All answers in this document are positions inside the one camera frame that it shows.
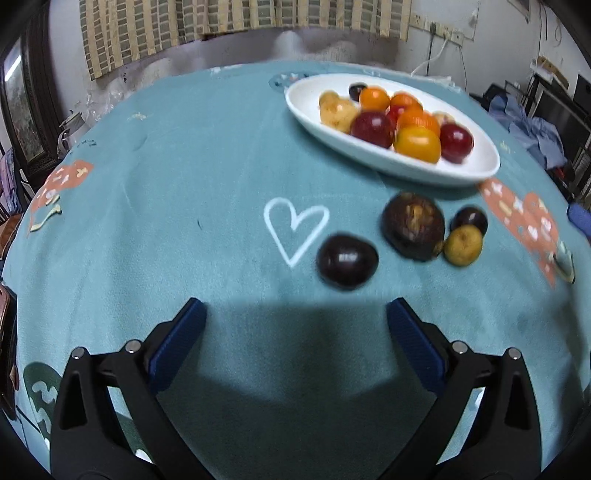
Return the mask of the dark purple plum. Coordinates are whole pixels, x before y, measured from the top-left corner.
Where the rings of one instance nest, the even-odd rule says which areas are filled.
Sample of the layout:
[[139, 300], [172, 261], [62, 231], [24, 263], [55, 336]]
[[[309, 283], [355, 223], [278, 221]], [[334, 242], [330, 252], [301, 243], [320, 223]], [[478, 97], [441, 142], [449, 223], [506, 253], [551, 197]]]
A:
[[322, 243], [315, 264], [322, 281], [344, 290], [353, 290], [373, 277], [379, 261], [376, 247], [365, 239], [335, 234]]

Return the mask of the dark red apple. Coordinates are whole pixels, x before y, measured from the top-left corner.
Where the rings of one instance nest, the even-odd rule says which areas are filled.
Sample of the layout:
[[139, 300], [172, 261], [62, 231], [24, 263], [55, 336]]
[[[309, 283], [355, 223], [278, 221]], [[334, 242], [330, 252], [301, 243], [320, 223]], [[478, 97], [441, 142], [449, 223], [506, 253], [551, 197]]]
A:
[[440, 143], [443, 158], [454, 164], [463, 163], [474, 148], [472, 134], [456, 123], [445, 123], [441, 127]]

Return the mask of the orange tangerine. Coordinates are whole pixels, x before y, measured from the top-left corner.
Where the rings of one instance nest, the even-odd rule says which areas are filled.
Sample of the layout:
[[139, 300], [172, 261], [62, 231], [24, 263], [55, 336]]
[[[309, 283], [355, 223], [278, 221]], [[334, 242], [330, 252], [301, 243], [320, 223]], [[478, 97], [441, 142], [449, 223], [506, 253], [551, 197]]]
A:
[[385, 113], [390, 108], [391, 97], [377, 86], [363, 88], [359, 95], [359, 103], [363, 111]]
[[441, 134], [441, 125], [438, 119], [429, 112], [419, 109], [405, 110], [397, 120], [397, 129], [409, 127], [422, 127], [433, 132], [437, 137]]
[[391, 97], [390, 109], [423, 109], [421, 102], [413, 95], [406, 92], [397, 92]]

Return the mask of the small yellow-green fruit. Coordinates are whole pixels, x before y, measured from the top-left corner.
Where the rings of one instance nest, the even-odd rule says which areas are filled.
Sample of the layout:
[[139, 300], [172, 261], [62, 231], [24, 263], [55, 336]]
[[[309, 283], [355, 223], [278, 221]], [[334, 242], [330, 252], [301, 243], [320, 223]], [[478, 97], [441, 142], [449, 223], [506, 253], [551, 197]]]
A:
[[473, 264], [483, 249], [483, 235], [474, 225], [462, 225], [454, 229], [444, 245], [446, 260], [457, 267]]

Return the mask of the dark brown passion fruit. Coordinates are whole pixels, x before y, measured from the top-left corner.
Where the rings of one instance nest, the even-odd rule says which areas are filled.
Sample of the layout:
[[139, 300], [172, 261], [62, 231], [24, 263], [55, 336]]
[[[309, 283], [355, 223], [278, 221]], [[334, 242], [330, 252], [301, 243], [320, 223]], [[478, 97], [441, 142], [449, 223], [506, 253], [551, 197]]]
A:
[[402, 256], [421, 262], [438, 257], [445, 239], [445, 218], [429, 198], [402, 192], [384, 208], [380, 226], [383, 235]]

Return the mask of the white oval plate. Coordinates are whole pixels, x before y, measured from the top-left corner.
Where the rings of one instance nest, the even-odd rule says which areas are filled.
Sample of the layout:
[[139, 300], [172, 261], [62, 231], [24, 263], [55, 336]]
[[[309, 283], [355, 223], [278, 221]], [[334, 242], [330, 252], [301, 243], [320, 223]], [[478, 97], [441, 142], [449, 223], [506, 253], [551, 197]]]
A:
[[383, 173], [460, 187], [479, 184], [500, 168], [497, 147], [474, 119], [404, 83], [319, 74], [291, 84], [286, 102], [312, 136]]

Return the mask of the yellow-orange persimmon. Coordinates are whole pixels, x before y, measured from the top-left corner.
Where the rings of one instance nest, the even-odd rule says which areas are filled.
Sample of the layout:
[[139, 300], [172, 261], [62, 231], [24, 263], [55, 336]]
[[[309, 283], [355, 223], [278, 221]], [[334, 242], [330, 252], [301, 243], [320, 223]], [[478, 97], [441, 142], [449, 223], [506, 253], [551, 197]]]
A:
[[430, 129], [421, 126], [399, 130], [394, 151], [430, 164], [436, 164], [442, 156], [440, 138]]

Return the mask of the blue crumpled clothes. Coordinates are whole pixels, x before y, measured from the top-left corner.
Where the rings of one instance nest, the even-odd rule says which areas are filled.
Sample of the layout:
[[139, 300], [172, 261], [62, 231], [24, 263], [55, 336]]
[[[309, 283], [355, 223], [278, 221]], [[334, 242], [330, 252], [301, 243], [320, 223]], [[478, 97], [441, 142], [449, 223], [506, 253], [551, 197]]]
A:
[[526, 149], [546, 171], [564, 167], [567, 159], [554, 124], [538, 117], [530, 118], [517, 99], [507, 93], [490, 102], [489, 114]]

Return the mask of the pale pinkish fruit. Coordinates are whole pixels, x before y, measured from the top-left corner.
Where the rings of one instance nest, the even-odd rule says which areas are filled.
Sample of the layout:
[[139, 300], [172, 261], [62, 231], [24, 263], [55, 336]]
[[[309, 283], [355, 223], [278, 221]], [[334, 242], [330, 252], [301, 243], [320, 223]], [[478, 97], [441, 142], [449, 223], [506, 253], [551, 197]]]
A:
[[457, 124], [455, 118], [446, 112], [433, 112], [432, 117], [438, 122], [440, 127]]

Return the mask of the red plum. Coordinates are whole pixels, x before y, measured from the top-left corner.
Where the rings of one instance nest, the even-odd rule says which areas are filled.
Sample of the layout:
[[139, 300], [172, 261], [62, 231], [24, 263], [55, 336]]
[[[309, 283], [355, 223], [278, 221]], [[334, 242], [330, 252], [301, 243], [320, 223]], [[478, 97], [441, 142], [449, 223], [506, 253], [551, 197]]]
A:
[[394, 141], [394, 128], [388, 116], [380, 112], [363, 111], [353, 122], [353, 137], [383, 148], [390, 148]]

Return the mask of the black monitor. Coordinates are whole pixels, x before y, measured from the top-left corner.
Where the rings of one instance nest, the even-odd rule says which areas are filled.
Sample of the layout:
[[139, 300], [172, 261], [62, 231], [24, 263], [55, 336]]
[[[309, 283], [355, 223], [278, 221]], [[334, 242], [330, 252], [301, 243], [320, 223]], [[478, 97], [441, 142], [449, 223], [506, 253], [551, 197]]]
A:
[[579, 106], [556, 80], [546, 80], [534, 73], [525, 103], [530, 118], [542, 118], [553, 124], [560, 136], [564, 155], [574, 161], [590, 142], [590, 114]]

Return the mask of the yellow potato-like fruit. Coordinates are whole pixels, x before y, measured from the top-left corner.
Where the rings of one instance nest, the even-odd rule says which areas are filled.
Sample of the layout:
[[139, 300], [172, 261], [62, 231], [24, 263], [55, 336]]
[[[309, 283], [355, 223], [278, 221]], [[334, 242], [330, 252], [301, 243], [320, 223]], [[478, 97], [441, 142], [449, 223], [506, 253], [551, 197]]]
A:
[[353, 122], [359, 114], [360, 109], [348, 99], [332, 97], [325, 99], [320, 105], [322, 125], [345, 134], [349, 134]]

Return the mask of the small dark plum on plate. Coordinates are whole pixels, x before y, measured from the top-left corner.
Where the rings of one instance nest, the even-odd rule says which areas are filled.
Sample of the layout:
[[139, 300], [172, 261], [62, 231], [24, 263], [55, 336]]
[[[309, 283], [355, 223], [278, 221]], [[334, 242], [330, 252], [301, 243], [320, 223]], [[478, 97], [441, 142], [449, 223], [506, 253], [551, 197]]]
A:
[[353, 83], [349, 85], [349, 97], [353, 100], [353, 102], [360, 102], [360, 96], [363, 90], [368, 87], [365, 83]]

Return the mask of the small green-yellow fruit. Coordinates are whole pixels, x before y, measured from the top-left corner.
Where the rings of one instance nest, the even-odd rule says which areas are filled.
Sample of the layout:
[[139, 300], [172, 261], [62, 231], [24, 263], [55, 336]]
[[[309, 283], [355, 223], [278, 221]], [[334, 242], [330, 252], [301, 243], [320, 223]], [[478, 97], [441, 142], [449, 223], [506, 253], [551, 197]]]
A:
[[321, 97], [318, 99], [318, 106], [320, 106], [321, 109], [328, 108], [329, 105], [337, 103], [339, 100], [341, 100], [341, 97], [339, 97], [338, 93], [328, 90], [322, 93]]

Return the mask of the wall power strip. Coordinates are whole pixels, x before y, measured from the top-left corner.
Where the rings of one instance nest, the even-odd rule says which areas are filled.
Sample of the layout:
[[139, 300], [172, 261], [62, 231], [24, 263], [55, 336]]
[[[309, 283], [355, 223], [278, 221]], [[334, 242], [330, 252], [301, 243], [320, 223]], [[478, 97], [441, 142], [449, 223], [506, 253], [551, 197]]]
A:
[[420, 14], [410, 14], [409, 26], [421, 31], [428, 32], [431, 35], [440, 37], [444, 40], [448, 40], [449, 42], [458, 46], [464, 45], [465, 34], [463, 31], [451, 25], [429, 20], [427, 17], [424, 17]]

